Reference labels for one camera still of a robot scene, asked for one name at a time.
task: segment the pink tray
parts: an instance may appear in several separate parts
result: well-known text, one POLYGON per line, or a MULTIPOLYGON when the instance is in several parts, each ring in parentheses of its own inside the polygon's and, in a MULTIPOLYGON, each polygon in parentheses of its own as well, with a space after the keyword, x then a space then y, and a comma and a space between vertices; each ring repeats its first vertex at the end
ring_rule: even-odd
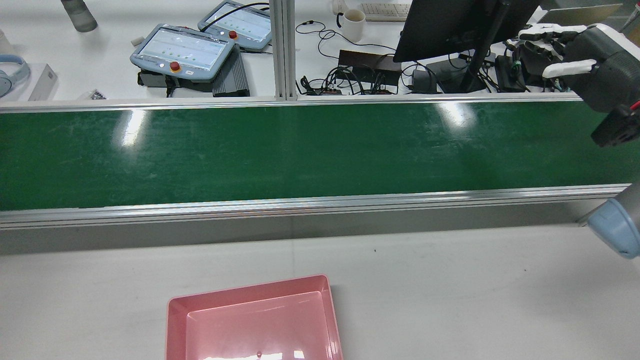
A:
POLYGON ((169 301, 166 360, 304 359, 342 360, 325 275, 169 301))

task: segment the robotic hand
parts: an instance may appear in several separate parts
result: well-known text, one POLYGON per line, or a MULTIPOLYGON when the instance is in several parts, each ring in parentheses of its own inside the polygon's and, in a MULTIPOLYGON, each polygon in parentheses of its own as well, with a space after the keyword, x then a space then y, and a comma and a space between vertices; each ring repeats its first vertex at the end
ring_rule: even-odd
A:
POLYGON ((603 24, 535 24, 518 37, 521 45, 548 59, 543 78, 562 79, 591 109, 609 113, 591 134, 599 146, 640 136, 638 46, 603 24))
MULTIPOLYGON (((519 41, 545 60, 543 78, 561 78, 589 107, 609 113, 591 134, 598 145, 640 136, 640 49, 624 35, 602 24, 536 24, 519 41)), ((640 256, 640 182, 607 200, 588 224, 624 258, 640 256)))

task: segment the bottle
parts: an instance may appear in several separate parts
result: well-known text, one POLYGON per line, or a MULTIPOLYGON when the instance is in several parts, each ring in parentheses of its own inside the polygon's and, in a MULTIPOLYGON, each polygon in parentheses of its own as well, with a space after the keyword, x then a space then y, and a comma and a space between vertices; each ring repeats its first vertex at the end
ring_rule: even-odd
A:
POLYGON ((69 15, 76 30, 87 33, 98 27, 98 22, 93 18, 89 8, 83 0, 60 0, 69 15))

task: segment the mug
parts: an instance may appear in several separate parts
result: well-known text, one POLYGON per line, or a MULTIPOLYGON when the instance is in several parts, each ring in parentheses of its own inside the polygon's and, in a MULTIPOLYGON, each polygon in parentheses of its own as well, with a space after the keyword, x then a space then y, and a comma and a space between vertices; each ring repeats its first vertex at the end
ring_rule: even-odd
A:
POLYGON ((338 28, 342 29, 342 35, 349 41, 358 42, 362 39, 362 31, 364 30, 365 15, 364 12, 356 9, 349 9, 344 13, 338 13, 335 19, 338 28))

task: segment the desk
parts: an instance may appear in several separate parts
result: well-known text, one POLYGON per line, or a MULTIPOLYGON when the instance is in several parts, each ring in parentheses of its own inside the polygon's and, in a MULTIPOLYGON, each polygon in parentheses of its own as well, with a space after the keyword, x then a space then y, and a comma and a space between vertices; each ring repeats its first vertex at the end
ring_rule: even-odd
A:
MULTIPOLYGON (((409 3, 409 1, 397 1, 397 0, 375 0, 375 1, 355 1, 355 0, 346 0, 346 4, 349 8, 359 9, 362 7, 360 4, 364 2, 370 3, 409 3)), ((538 8, 536 13, 532 16, 531 21, 536 22, 543 14, 544 10, 538 8)), ((333 14, 331 9, 331 1, 318 1, 318 0, 297 0, 296 1, 296 16, 295 21, 296 25, 301 24, 302 22, 308 20, 316 20, 321 21, 326 24, 328 29, 334 29, 339 31, 335 24, 336 16, 333 14)), ((400 40, 400 31, 402 31, 404 27, 403 22, 367 22, 365 24, 364 35, 359 44, 379 44, 385 45, 392 48, 396 48, 398 41, 400 40)), ((313 31, 322 29, 322 25, 320 24, 310 24, 306 26, 301 26, 299 28, 300 31, 313 31)), ((337 66, 337 60, 333 58, 328 58, 322 56, 318 53, 317 44, 319 41, 319 37, 317 34, 296 34, 296 79, 300 80, 302 76, 307 76, 309 80, 322 78, 324 79, 332 68, 337 66)), ((352 50, 352 51, 360 51, 365 53, 376 53, 376 54, 387 54, 392 53, 391 50, 388 50, 384 47, 378 46, 356 46, 348 43, 343 38, 336 36, 332 39, 323 41, 321 45, 321 49, 325 54, 329 54, 332 56, 338 56, 341 49, 352 50)), ((496 54, 502 54, 504 51, 504 46, 502 44, 494 44, 492 46, 492 52, 496 54)), ((427 60, 420 61, 423 64, 430 64, 438 61, 446 60, 447 56, 439 56, 436 58, 431 58, 427 60)), ((411 65, 410 62, 405 62, 402 64, 402 68, 411 65)), ((413 69, 409 69, 406 71, 407 74, 411 74, 413 69)), ((490 69, 490 75, 495 80, 495 70, 490 69)), ((404 82, 407 84, 411 83, 411 79, 408 76, 403 76, 404 82)), ((317 81, 313 84, 315 87, 320 85, 320 81, 317 81)), ((541 88, 531 87, 532 92, 542 92, 541 88)), ((396 88, 389 87, 391 92, 395 92, 396 88)), ((410 90, 402 85, 400 82, 399 94, 407 94, 410 90)), ((474 96, 480 97, 489 97, 489 98, 499 98, 499 94, 489 95, 487 90, 482 90, 478 92, 472 93, 474 96)), ((468 96, 468 94, 447 94, 448 97, 455 97, 457 95, 460 96, 468 96)), ((417 97, 438 97, 437 95, 416 95, 417 97)))
POLYGON ((640 353, 640 262, 570 224, 0 256, 0 270, 2 359, 164 359, 170 298, 318 273, 349 360, 640 353))
MULTIPOLYGON (((136 83, 139 71, 129 61, 130 41, 147 36, 159 23, 195 28, 217 2, 201 0, 86 0, 98 22, 77 32, 58 0, 3 0, 0 26, 27 62, 48 63, 59 76, 54 100, 76 100, 97 88, 108 99, 165 97, 165 89, 136 83)), ((252 96, 275 94, 273 57, 242 54, 252 96)), ((176 97, 210 94, 178 89, 176 97)))

